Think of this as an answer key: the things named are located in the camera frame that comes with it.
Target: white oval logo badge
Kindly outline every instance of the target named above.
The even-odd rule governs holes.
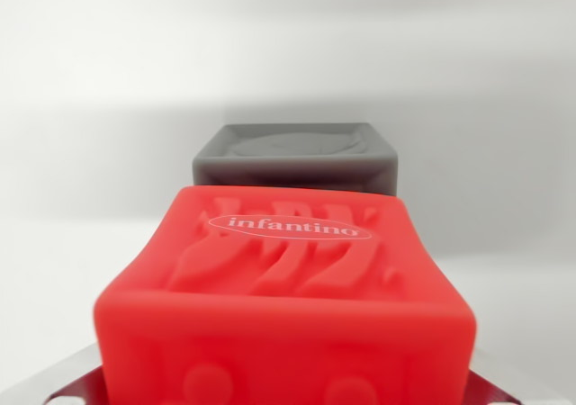
[[[372,236],[355,225],[302,216],[237,214],[212,218],[208,223],[225,230],[275,239],[357,240]]]

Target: metal plate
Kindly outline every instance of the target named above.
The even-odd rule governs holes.
[[[0,405],[108,405],[100,364],[98,347],[96,344],[91,345],[1,393]],[[536,387],[537,384],[518,372],[511,372],[508,368],[503,370],[503,367],[484,353],[476,351],[463,405],[572,405],[568,400]],[[497,387],[496,383],[504,387],[495,379],[498,376],[513,391]]]

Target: red silicone block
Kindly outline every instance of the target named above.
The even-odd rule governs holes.
[[[401,200],[195,186],[103,292],[112,405],[458,405],[472,312]]]

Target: white backdrop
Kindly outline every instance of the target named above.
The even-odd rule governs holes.
[[[369,121],[478,343],[576,400],[576,0],[0,0],[0,390],[224,122]]]

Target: gray silicone block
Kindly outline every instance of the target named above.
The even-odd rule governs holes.
[[[224,126],[193,161],[196,185],[396,194],[398,157],[367,123]]]

